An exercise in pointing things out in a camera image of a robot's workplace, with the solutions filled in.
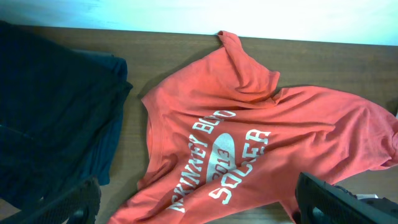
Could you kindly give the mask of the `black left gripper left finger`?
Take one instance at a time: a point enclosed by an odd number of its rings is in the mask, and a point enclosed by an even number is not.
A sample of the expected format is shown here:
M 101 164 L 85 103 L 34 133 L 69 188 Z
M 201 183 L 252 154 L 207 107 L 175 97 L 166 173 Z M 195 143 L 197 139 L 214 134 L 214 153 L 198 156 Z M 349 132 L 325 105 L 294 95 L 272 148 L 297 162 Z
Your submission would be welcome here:
M 1 224 L 94 224 L 100 209 L 101 190 L 90 177 L 1 220 Z

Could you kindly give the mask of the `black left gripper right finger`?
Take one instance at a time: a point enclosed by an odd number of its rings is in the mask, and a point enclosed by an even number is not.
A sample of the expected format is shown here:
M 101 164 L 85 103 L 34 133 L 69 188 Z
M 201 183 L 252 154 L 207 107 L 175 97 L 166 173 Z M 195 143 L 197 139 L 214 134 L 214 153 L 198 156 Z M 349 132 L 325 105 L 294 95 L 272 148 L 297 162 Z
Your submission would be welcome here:
M 299 224 L 397 224 L 397 204 L 377 195 L 352 194 L 302 172 L 295 188 Z

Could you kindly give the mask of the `red soccer t-shirt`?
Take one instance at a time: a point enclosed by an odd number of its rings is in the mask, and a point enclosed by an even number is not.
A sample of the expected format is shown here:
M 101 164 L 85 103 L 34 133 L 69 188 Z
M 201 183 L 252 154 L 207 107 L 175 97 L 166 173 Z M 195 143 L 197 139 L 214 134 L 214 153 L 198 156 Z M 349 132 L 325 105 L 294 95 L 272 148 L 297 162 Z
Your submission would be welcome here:
M 111 223 L 206 223 L 279 202 L 301 172 L 331 184 L 397 164 L 397 118 L 360 96 L 277 88 L 237 35 L 145 97 L 149 166 Z

